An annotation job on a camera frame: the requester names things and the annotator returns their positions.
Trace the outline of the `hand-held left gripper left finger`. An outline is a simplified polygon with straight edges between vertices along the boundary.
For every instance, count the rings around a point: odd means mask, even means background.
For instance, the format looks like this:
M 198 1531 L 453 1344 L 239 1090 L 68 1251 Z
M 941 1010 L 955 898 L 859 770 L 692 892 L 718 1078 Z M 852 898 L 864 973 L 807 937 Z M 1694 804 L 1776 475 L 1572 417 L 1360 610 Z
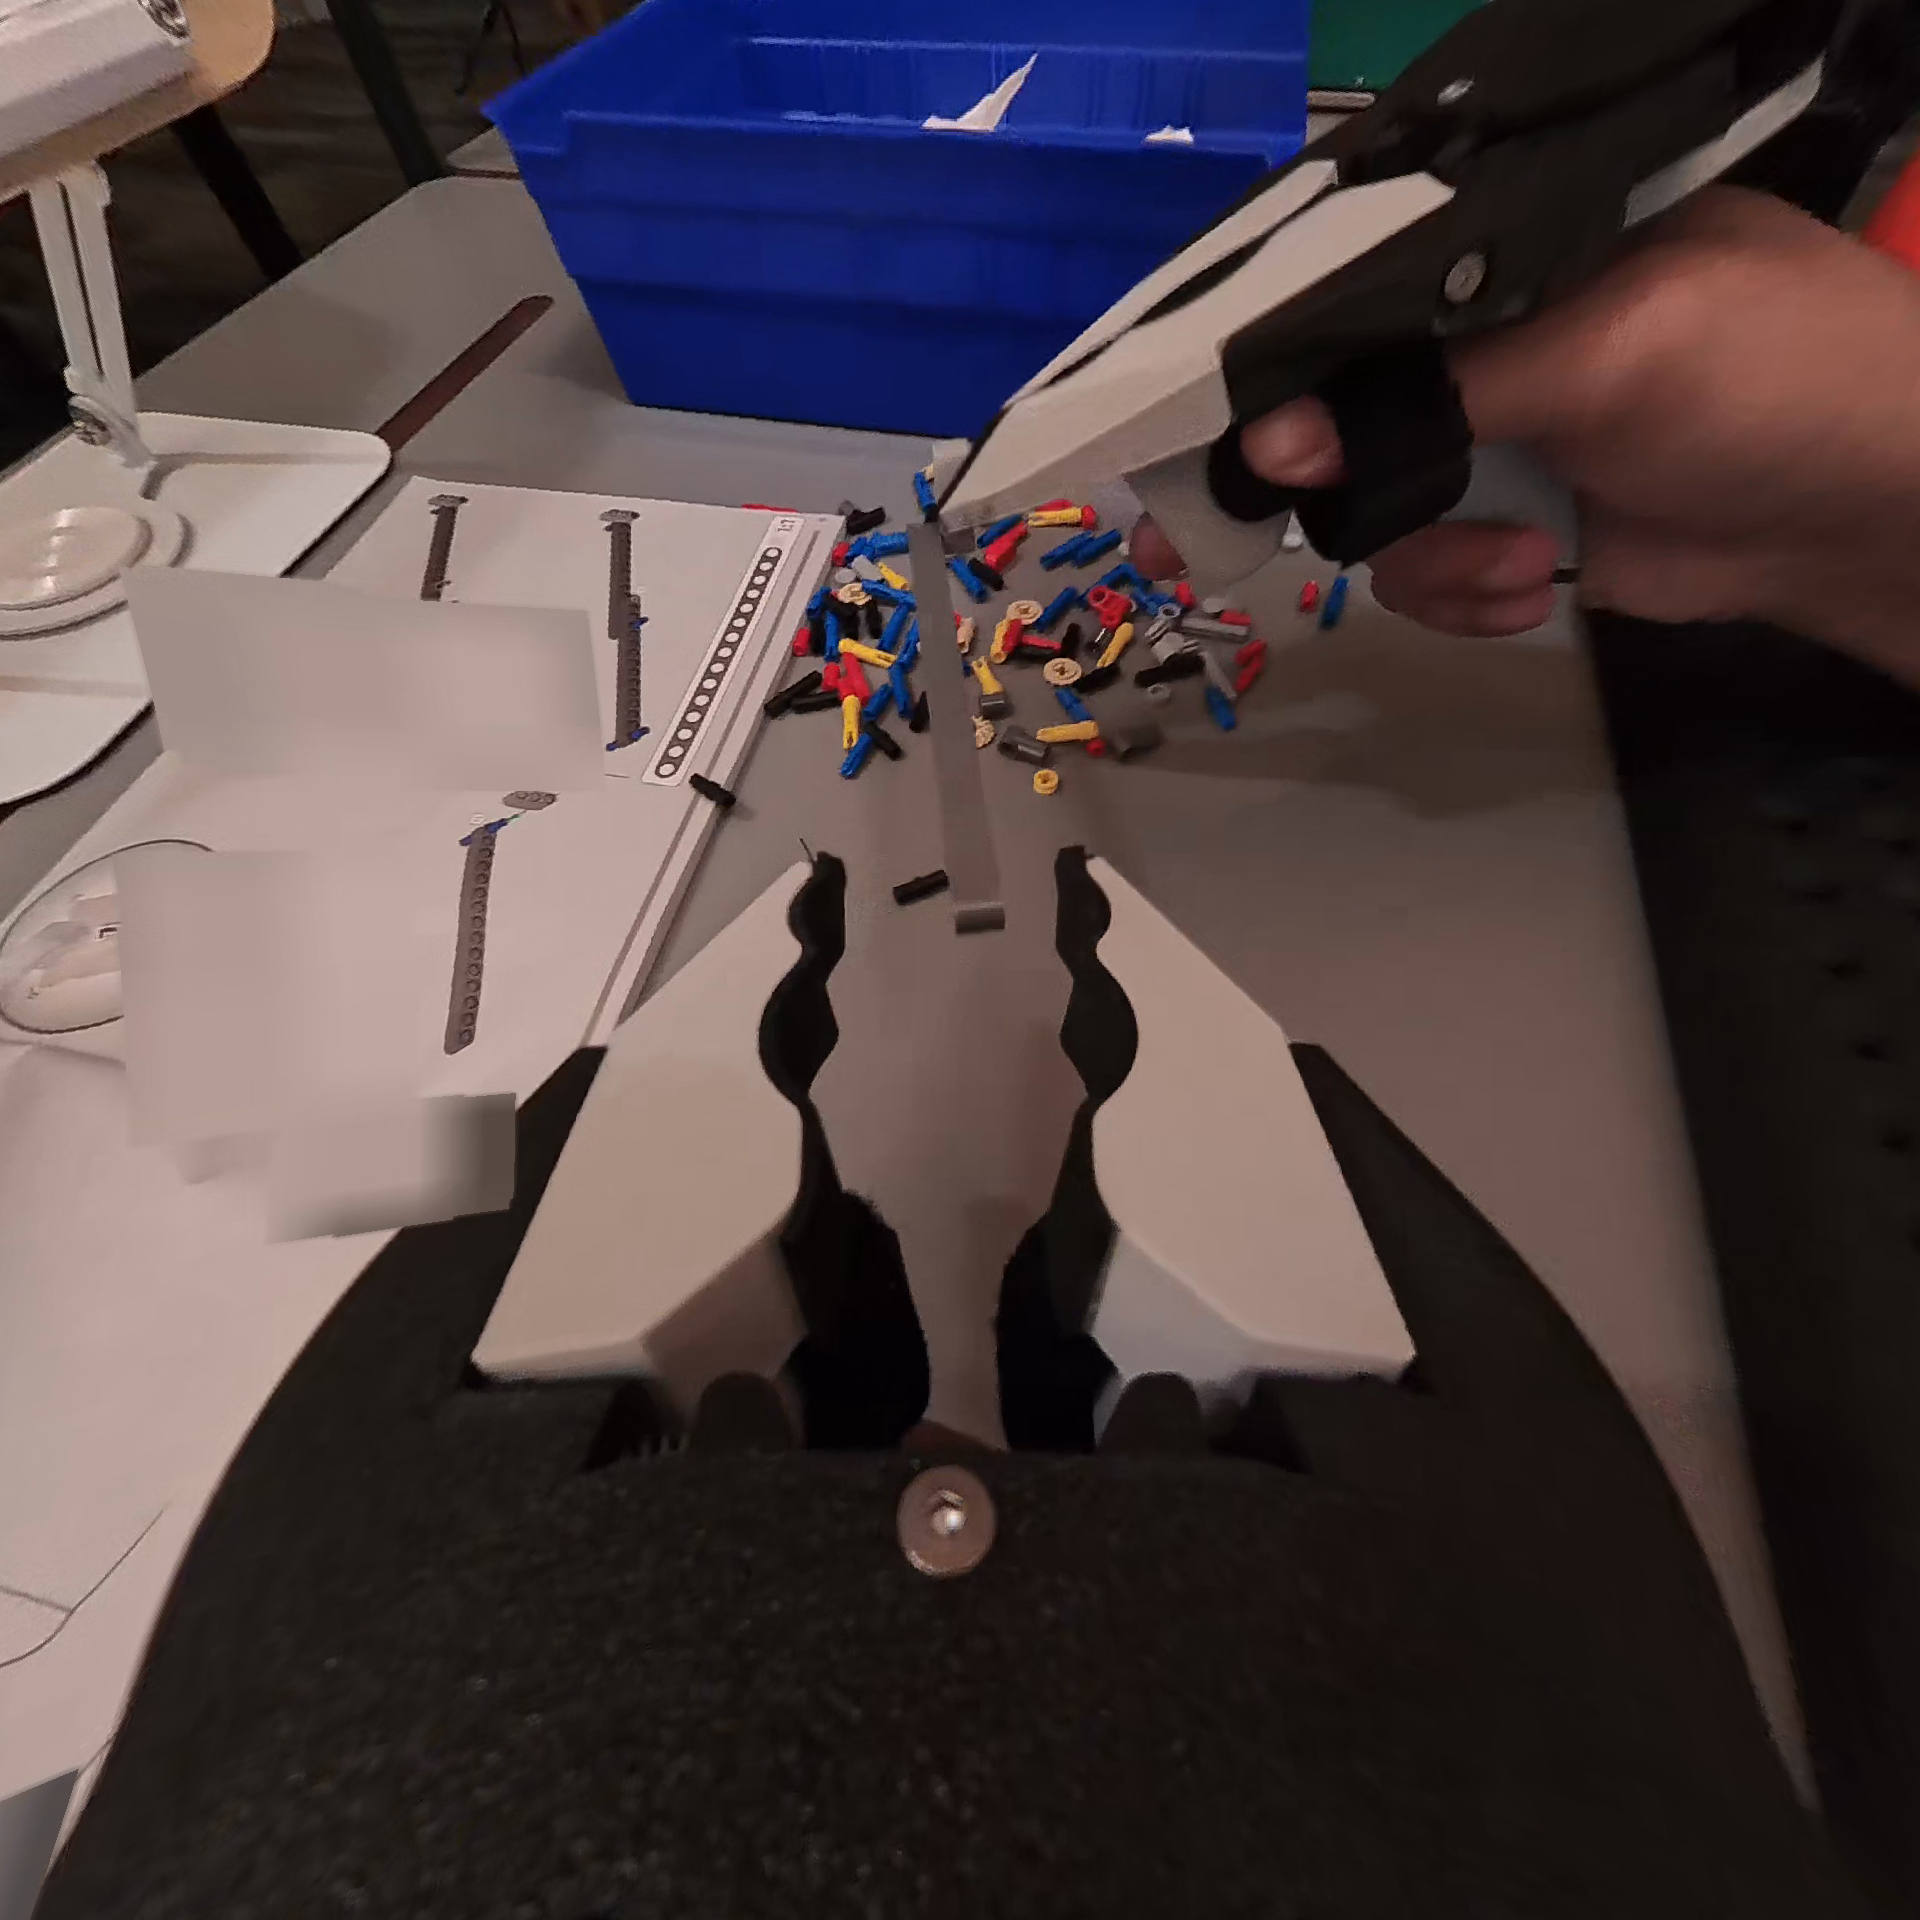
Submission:
M 496 1384 L 780 1378 L 803 1340 L 781 1234 L 803 1198 L 816 1067 L 760 1037 L 845 865 L 785 870 L 611 1035 L 470 1362 Z

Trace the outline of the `pile of small lego pieces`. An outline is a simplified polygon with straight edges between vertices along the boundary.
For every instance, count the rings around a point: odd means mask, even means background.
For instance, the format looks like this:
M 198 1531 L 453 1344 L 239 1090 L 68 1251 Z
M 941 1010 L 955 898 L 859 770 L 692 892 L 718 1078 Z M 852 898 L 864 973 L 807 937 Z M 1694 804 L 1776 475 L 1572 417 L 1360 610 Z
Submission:
M 1151 573 L 1116 509 L 1044 497 L 943 542 L 975 762 L 1048 795 L 1064 766 L 1125 766 L 1173 746 L 1326 747 L 1366 712 L 1324 693 L 1279 708 L 1279 644 L 1247 609 Z M 928 694 L 903 515 L 845 505 L 823 580 L 758 714 L 784 755 L 835 788 L 933 794 Z

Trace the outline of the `person's right hand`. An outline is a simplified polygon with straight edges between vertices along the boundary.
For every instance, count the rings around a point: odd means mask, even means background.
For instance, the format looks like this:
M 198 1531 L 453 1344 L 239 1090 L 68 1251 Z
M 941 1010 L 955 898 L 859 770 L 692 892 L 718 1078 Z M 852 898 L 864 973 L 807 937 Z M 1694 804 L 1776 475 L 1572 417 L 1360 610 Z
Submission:
M 1753 620 L 1917 683 L 1917 286 L 1711 186 L 1575 296 L 1451 347 L 1476 444 L 1572 493 L 1583 609 Z

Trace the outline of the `wooden book stand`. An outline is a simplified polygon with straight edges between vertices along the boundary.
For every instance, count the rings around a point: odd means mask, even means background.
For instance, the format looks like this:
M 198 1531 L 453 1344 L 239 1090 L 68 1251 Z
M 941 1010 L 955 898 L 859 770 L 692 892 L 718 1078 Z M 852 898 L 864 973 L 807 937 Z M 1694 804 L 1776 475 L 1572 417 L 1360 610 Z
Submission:
M 373 489 L 365 433 L 137 400 L 102 157 L 181 130 L 265 64 L 268 2 L 5 2 L 1 200 L 27 202 L 64 350 L 67 433 L 5 469 L 1 802 L 86 770 L 150 706 L 127 588 L 277 579 Z

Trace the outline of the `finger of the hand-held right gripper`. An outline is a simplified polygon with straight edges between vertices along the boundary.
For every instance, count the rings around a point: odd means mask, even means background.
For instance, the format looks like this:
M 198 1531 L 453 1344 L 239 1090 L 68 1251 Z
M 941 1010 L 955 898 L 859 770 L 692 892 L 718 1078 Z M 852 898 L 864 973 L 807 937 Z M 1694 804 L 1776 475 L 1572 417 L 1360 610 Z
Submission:
M 1246 250 L 1259 246 L 1273 229 L 1309 205 L 1335 184 L 1337 162 L 1311 157 L 1295 157 L 1295 162 L 1254 184 L 1254 189 L 1239 205 L 1222 212 L 1221 220 L 1199 232 L 1180 254 L 1168 256 L 1097 315 L 1097 320 L 1032 376 L 1031 387 L 1041 389 L 1063 377 L 1095 352 L 1102 352 L 1121 331 L 1140 324 L 1149 312 L 1173 300 L 1198 275 L 1211 273 L 1221 264 L 1231 264 Z
M 1455 187 L 1427 172 L 1337 184 L 1259 246 L 1185 283 L 1102 352 L 1032 389 L 975 436 L 983 523 L 1209 451 L 1431 324 L 1432 238 Z

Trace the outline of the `black tablet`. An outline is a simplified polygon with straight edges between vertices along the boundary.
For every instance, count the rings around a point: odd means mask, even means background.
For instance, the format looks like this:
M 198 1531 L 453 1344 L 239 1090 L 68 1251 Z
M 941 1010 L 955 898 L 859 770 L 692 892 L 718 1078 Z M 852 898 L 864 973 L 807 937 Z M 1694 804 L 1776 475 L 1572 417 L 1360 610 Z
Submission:
M 1481 2 L 1309 2 L 1308 112 L 1356 112 Z

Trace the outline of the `blue plastic bin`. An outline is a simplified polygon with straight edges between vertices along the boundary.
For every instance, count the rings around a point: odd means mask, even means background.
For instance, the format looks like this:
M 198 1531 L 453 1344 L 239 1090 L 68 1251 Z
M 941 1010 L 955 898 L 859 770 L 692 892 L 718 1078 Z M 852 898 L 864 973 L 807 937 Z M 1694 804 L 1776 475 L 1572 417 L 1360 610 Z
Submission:
M 636 404 L 966 438 L 1300 149 L 1308 20 L 654 2 L 487 116 Z M 1028 58 L 993 133 L 921 129 Z

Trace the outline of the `large white paper scrap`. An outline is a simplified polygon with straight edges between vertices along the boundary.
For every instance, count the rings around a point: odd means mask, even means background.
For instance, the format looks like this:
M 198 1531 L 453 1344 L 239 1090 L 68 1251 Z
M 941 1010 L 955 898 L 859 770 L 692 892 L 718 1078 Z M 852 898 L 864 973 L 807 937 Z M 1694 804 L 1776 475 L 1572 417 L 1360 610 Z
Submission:
M 1037 54 L 1031 54 L 1015 68 L 1006 80 L 993 85 L 985 92 L 971 107 L 961 110 L 960 114 L 929 114 L 921 121 L 923 130 L 943 130 L 943 133 L 975 133 L 987 136 L 993 133 L 1008 110 L 1012 107 L 1015 98 L 1020 97 L 1021 86 L 1025 85 L 1032 66 L 1037 64 Z

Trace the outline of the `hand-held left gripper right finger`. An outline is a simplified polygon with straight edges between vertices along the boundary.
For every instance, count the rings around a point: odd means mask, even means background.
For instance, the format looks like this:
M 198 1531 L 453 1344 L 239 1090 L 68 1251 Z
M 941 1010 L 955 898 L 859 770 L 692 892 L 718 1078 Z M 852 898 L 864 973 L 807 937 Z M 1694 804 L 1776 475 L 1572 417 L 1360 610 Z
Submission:
M 1084 1083 L 1054 1296 L 1117 1378 L 1399 1378 L 1412 1340 L 1289 1037 L 1116 866 L 1055 857 Z

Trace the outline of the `lego instruction booklet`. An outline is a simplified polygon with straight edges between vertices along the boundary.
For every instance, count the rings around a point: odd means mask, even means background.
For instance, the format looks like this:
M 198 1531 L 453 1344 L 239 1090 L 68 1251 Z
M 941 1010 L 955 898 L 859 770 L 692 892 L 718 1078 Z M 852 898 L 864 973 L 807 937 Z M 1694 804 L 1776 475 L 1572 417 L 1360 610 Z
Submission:
M 823 517 L 470 488 L 447 606 L 571 609 L 607 640 L 632 512 L 647 739 L 607 794 L 494 868 L 476 1037 L 449 1093 L 526 1100 L 645 981 L 710 834 L 689 778 L 743 766 Z M 121 1694 L 185 1538 L 251 1419 L 382 1238 L 270 1246 L 261 1205 L 127 1136 L 109 1024 L 5 1035 L 5 1696 Z

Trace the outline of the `long grey lego beam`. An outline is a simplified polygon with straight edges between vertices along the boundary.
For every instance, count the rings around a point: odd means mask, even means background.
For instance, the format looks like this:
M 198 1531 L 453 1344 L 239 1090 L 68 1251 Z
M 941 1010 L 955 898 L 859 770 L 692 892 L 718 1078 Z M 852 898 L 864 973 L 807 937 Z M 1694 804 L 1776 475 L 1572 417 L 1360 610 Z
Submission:
M 933 794 L 950 918 L 960 934 L 1006 928 L 1001 868 L 975 763 L 974 712 L 961 685 L 965 660 L 952 643 L 950 573 L 934 512 L 908 531 L 908 561 L 918 614 L 918 683 L 928 694 Z

